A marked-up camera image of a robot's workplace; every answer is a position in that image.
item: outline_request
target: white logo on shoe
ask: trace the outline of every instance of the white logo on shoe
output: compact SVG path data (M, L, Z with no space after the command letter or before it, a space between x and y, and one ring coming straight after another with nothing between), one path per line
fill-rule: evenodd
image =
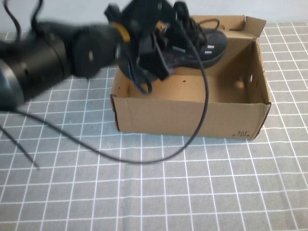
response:
M184 50L184 49L182 49L182 48L179 48L179 47L173 46L172 49L174 49L174 50L176 50L176 51L180 51L180 52L186 53L186 50Z
M208 45L207 46L207 49L210 49L210 50L213 50L215 48L215 46L213 46L213 45ZM212 53L212 51L205 51L205 54L211 54Z

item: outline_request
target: table surface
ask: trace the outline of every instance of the table surface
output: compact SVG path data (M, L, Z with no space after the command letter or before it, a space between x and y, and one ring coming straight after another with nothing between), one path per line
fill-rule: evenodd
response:
M132 166L0 115L41 166L0 134L0 230L308 230L308 24L267 24L260 42L273 104L254 141L197 138L171 161ZM183 145L187 137L116 130L115 73L66 80L23 109L115 156L145 160Z

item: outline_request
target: open cardboard box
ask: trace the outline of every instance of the open cardboard box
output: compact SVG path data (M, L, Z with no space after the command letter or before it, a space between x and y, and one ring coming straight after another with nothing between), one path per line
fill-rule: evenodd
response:
M198 136L252 140L271 106L258 40L266 21L245 16L193 18L218 18L229 42L222 59L206 70L209 106ZM200 121L205 87L200 70L181 67L167 80L155 81L153 92L144 96L118 70L110 97L119 131L191 136Z

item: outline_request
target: black shoe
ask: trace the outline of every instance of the black shoe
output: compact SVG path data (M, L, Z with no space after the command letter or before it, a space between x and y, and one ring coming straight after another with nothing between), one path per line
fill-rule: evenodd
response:
M182 22L186 34L197 49L204 68L215 65L222 58L228 44L225 34L217 30L220 25L219 20L210 19L197 23L190 17L186 3L181 1L175 2L173 8L177 12L178 19ZM200 26L211 21L217 22L214 29ZM160 39L166 40L166 47L162 49L162 53L168 67L200 68L189 44L179 32L166 27Z

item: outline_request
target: black robotic arm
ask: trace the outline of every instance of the black robotic arm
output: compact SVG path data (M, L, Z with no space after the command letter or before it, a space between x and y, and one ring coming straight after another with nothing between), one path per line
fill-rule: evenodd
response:
M18 33L15 42L0 41L0 111L18 113L44 123L85 148L105 158L124 163L151 164L171 159L194 140L207 111L209 96L207 79L193 43L186 35L181 23L177 21L172 6L166 0L132 0L122 12L118 7L109 5L105 11L108 24L85 26L61 22L37 22L36 17L42 3L43 0L39 0L31 20L32 29L23 39L20 39L21 30L17 20L10 14L5 4L5 9L13 19ZM191 46L200 64L205 82L205 105L200 122L192 137L174 154L163 159L145 162L119 159L97 151L49 122L17 109L19 105L35 98L71 75L89 79L101 68L120 62L127 62L130 74L128 78L134 85L144 94L151 93L151 81L145 74L145 70L161 80L172 73L172 70L167 68L154 35L159 21L182 32L182 36ZM147 57L146 60L141 60L141 54L146 54L142 56ZM142 83L146 83L147 90L141 86ZM37 166L4 128L0 126L0 130Z

